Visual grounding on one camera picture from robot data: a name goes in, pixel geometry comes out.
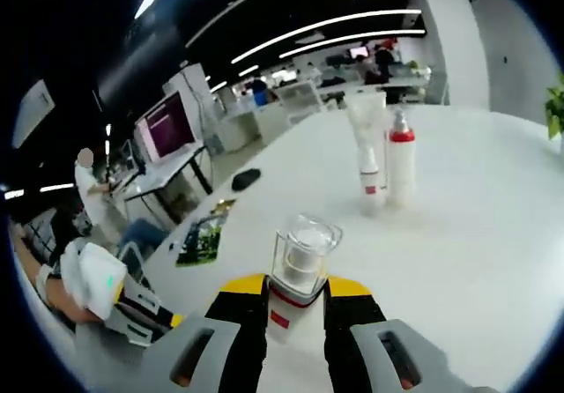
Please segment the red and white bottle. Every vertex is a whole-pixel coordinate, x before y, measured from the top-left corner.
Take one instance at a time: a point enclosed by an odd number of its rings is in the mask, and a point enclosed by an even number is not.
[[[397,111],[389,136],[388,200],[408,205],[415,194],[415,133],[403,111]]]

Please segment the white table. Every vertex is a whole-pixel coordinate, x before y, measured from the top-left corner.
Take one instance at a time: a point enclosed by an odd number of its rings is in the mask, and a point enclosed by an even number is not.
[[[418,138],[417,203],[360,213],[352,130],[314,115],[247,167],[263,177],[239,200],[216,262],[176,268],[168,241],[145,272],[174,312],[205,311],[227,280],[271,269],[275,231],[308,211],[344,229],[330,272],[360,281],[387,318],[438,345],[468,383],[504,391],[541,351],[564,308],[564,167],[545,128],[508,115],[410,107]],[[204,214],[236,197],[227,182]],[[184,221],[169,240],[180,240]]]
[[[317,91],[320,95],[327,95],[329,93],[338,93],[348,91],[349,89],[354,89],[356,87],[367,87],[374,89],[382,89],[385,87],[422,87],[429,83],[425,78],[391,78],[388,83],[380,83],[376,85],[365,85],[362,80],[342,83],[340,85],[318,87]]]
[[[148,163],[145,168],[145,174],[141,174],[131,182],[127,188],[117,195],[126,203],[135,198],[143,197],[154,193],[159,200],[163,210],[168,217],[174,221],[174,214],[168,209],[166,201],[159,196],[159,190],[165,188],[170,181],[176,177],[188,164],[192,167],[194,174],[201,183],[202,188],[207,194],[212,192],[212,187],[206,181],[202,171],[195,162],[195,158],[204,150],[204,143],[196,141],[193,144],[185,145],[172,152],[156,163]]]

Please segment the desk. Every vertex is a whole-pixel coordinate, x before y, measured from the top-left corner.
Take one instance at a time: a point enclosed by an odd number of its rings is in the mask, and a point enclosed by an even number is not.
[[[200,167],[196,163],[196,157],[204,151],[205,147],[202,141],[196,141],[194,144],[185,145],[178,151],[171,153],[156,163],[146,165],[145,174],[139,175],[121,194],[122,200],[126,206],[129,201],[137,197],[143,197],[154,193],[163,210],[168,217],[178,224],[180,221],[174,217],[174,213],[159,194],[159,190],[166,187],[170,181],[179,174],[188,164],[192,167],[194,175],[202,185],[205,193],[208,195],[212,192],[212,187],[205,179]]]
[[[442,348],[466,382],[509,389],[563,309],[558,146],[545,127],[509,115],[406,108],[418,137],[419,194],[409,211],[363,217],[346,115],[313,115],[246,165],[263,171],[247,191],[232,195],[227,182],[201,203],[203,215],[219,199],[239,197],[214,263],[174,266],[168,244],[185,235],[188,220],[149,259],[145,274],[163,304],[203,311],[227,280],[268,273],[276,230],[307,211],[344,230],[331,274],[367,286],[387,318]]]
[[[348,91],[349,89],[354,89],[356,87],[373,87],[377,89],[382,89],[386,87],[422,87],[429,83],[425,78],[391,78],[388,83],[380,83],[377,85],[364,85],[361,80],[342,83],[340,85],[318,87],[317,91],[320,95],[327,95],[329,93],[339,93]]]
[[[258,137],[253,109],[238,108],[216,123],[215,133],[226,152],[238,151]]]

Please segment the bottle cap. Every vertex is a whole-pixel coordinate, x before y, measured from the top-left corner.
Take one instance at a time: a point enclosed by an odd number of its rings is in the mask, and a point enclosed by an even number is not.
[[[394,133],[408,133],[410,131],[409,126],[407,125],[407,120],[405,119],[404,111],[396,111],[392,131]]]

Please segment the black mouse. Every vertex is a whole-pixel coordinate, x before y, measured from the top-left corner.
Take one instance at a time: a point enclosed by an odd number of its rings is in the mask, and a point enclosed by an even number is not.
[[[261,176],[261,170],[258,168],[250,168],[250,170],[238,173],[231,183],[233,192],[241,192],[248,186],[253,184]]]

